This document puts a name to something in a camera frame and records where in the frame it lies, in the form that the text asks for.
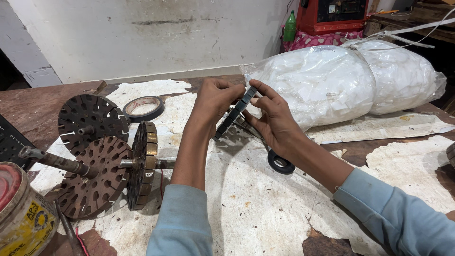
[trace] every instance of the white strap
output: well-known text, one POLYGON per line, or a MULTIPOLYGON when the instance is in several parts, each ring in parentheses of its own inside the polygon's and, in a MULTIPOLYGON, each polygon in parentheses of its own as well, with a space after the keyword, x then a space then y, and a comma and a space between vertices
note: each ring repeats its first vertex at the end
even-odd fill
MULTIPOLYGON (((421 46, 421 47, 425 47, 425 48, 434 48, 434 46, 431 46, 431 45, 421 44, 420 41, 424 40, 431 33, 433 33, 433 31, 435 31, 435 29, 439 25, 445 25, 445 24, 449 24, 449 23, 455 22, 455 18, 446 20, 446 18, 454 11, 455 11, 455 8, 450 10, 444 16, 444 18, 441 21, 436 21, 436 22, 423 24, 423 25, 420 25, 420 26, 412 27, 412 28, 406 28, 406 29, 400 29, 400 30, 394 30, 394 31, 380 31, 380 32, 372 34, 372 35, 370 35, 370 36, 368 36, 366 38, 348 40, 348 41, 356 41, 356 43, 350 44, 350 45, 346 45, 345 47, 354 50, 354 49, 357 49, 358 47, 360 47, 360 45, 365 43, 365 42, 388 36, 388 37, 391 37, 393 39, 408 43, 405 46, 416 45, 416 46, 421 46), (408 39, 405 39, 405 38, 402 38, 402 37, 399 37, 399 36, 395 36, 395 34, 412 32, 412 31, 415 31, 415 30, 429 28, 429 27, 433 27, 433 26, 436 26, 436 27, 430 33, 428 33, 424 38, 420 39, 417 42, 414 42, 414 41, 411 41, 411 40, 408 40, 408 39)), ((383 51, 383 50, 391 50, 391 49, 402 48, 402 47, 405 47, 405 46, 399 46, 399 47, 394 47, 394 48, 385 48, 385 49, 364 49, 364 50, 367 50, 367 51, 383 51)))

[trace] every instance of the yellow label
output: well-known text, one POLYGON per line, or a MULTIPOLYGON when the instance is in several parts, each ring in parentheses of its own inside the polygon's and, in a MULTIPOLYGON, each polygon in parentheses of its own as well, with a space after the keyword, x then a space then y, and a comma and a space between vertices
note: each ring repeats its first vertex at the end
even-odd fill
POLYGON ((6 236, 9 241, 0 249, 0 256, 33 255, 49 238, 56 224, 55 216, 32 200, 22 223, 6 236))

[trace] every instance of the white plastic bag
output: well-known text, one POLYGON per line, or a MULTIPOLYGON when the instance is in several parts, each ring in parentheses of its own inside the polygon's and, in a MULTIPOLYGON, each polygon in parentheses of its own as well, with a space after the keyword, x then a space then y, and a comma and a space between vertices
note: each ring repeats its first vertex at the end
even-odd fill
POLYGON ((305 131, 311 126, 351 120, 371 109, 374 76, 357 54, 338 46, 314 46, 241 69, 277 91, 305 131))
MULTIPOLYGON (((347 47, 356 41, 347 42, 347 47)), ((397 48, 398 45, 373 40, 358 44, 357 50, 365 58, 376 79, 376 99, 370 113, 382 115, 418 107, 440 98, 445 92, 446 78, 436 72, 422 56, 397 48)))

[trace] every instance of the black device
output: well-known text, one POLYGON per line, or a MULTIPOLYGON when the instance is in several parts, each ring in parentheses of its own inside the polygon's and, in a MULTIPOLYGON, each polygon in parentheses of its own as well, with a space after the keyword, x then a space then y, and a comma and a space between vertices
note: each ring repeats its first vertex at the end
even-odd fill
POLYGON ((15 163, 26 171, 32 161, 18 156, 24 146, 35 147, 6 118, 0 115, 0 162, 15 163))

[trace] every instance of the black rubber ring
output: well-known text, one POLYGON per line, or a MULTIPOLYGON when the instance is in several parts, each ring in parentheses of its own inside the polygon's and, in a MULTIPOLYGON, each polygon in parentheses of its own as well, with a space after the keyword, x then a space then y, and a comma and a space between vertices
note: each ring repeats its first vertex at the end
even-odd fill
POLYGON ((126 118, 129 118, 132 123, 140 123, 141 121, 151 121, 159 117, 163 113, 163 111, 164 111, 163 101, 161 100, 161 98, 156 96, 140 97, 128 102, 128 104, 123 107, 123 114, 125 115, 126 118), (155 109, 144 114, 139 115, 132 114, 133 109, 137 108, 140 105, 150 103, 156 104, 158 106, 155 109))
POLYGON ((286 174, 286 175, 294 173, 295 165, 293 165, 291 162, 289 162, 286 159, 277 155, 277 153, 275 153, 275 151, 273 149, 269 150, 268 155, 267 155, 267 161, 268 161, 268 164, 270 165, 270 167, 272 167, 272 169, 275 170, 277 173, 286 174), (283 160, 286 165, 283 167, 278 166, 275 163, 275 160, 277 160, 277 159, 283 160))

